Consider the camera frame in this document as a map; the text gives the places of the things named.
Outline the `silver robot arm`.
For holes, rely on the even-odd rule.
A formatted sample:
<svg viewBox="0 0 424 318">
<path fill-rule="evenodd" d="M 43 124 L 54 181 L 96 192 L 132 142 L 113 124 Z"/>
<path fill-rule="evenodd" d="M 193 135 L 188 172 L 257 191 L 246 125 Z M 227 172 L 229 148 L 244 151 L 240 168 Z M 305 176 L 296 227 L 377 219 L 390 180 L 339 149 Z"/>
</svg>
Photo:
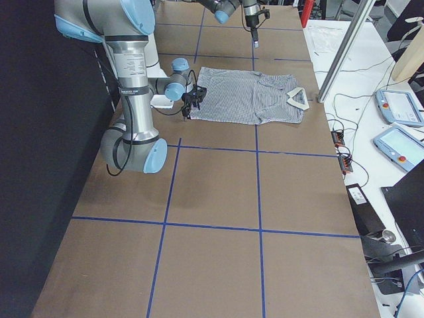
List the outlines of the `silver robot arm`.
<svg viewBox="0 0 424 318">
<path fill-rule="evenodd" d="M 152 99 L 163 95 L 170 102 L 182 99 L 180 113 L 189 117 L 207 90 L 198 86 L 187 60 L 173 61 L 169 77 L 154 78 L 157 69 L 155 16 L 149 1 L 55 1 L 56 28 L 69 38 L 103 43 L 119 85 L 123 114 L 101 140 L 101 154 L 109 168 L 159 172 L 168 152 L 152 121 Z"/>
<path fill-rule="evenodd" d="M 259 47 L 258 29 L 260 28 L 260 16 L 264 15 L 264 19 L 270 17 L 268 9 L 260 8 L 257 1 L 254 0 L 198 0 L 197 3 L 204 6 L 213 13 L 215 20 L 220 24 L 225 24 L 232 14 L 241 7 L 242 27 L 249 32 L 252 38 L 254 48 Z"/>
</svg>

